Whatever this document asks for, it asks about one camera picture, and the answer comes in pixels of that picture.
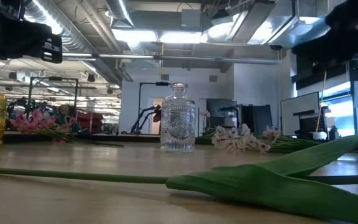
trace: table surface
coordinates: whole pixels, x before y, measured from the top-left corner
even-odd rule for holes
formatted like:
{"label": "table surface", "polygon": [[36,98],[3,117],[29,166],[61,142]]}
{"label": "table surface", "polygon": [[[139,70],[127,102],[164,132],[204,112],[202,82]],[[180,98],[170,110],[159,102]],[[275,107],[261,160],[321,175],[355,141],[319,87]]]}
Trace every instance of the table surface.
{"label": "table surface", "polygon": [[[158,144],[124,143],[124,148],[39,142],[0,150],[0,167],[99,174],[169,176],[269,161],[279,154],[227,154],[197,146],[192,154],[167,154]],[[358,154],[347,154],[313,175],[356,175]],[[338,186],[358,194],[358,185]],[[266,208],[218,202],[209,195],[164,185],[0,175],[3,223],[325,223]]]}

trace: glass bottle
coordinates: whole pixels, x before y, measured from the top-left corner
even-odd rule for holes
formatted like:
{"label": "glass bottle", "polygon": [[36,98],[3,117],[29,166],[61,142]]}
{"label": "glass bottle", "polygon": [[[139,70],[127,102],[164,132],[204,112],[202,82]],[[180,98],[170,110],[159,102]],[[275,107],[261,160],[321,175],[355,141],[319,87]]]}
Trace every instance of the glass bottle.
{"label": "glass bottle", "polygon": [[162,102],[161,150],[193,152],[195,143],[196,106],[186,96],[187,84],[172,83],[172,95]]}

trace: tulip leaf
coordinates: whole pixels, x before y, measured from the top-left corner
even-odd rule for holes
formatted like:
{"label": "tulip leaf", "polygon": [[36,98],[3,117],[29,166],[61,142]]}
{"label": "tulip leaf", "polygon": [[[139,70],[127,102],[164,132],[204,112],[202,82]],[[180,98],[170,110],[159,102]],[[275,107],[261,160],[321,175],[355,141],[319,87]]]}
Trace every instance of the tulip leaf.
{"label": "tulip leaf", "polygon": [[174,176],[166,185],[169,189],[202,192],[222,200],[358,223],[358,195],[319,182],[276,174],[253,164]]}
{"label": "tulip leaf", "polygon": [[260,163],[258,166],[281,175],[310,175],[357,146],[358,135],[346,136]]}

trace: flower stem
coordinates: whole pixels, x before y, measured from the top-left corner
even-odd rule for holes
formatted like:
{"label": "flower stem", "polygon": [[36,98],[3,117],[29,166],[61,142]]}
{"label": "flower stem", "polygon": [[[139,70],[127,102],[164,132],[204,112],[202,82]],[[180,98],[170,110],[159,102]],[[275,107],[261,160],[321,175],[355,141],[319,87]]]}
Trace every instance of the flower stem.
{"label": "flower stem", "polygon": [[[75,180],[97,180],[106,182],[124,182],[137,184],[165,184],[169,177],[147,177],[136,175],[111,175],[111,174],[87,174],[78,172],[59,172],[45,170],[25,170],[0,168],[0,174],[24,175],[33,177],[53,177]],[[304,180],[312,180],[329,185],[358,184],[358,175],[345,176],[304,176],[297,177]]]}

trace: wooden table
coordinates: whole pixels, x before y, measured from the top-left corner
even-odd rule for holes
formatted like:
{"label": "wooden table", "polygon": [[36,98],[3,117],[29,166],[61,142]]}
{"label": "wooden table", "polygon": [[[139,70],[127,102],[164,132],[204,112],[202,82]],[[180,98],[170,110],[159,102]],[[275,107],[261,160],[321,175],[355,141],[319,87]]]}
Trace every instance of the wooden table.
{"label": "wooden table", "polygon": [[[216,166],[268,161],[280,156],[226,154],[197,146],[193,154],[166,154],[158,144],[125,148],[50,142],[11,144],[0,151],[0,167],[100,174],[178,175]],[[314,175],[356,175],[358,155],[348,154]],[[358,185],[338,186],[358,194]],[[209,195],[164,185],[0,175],[0,224],[55,223],[324,223],[259,207],[218,202]]]}

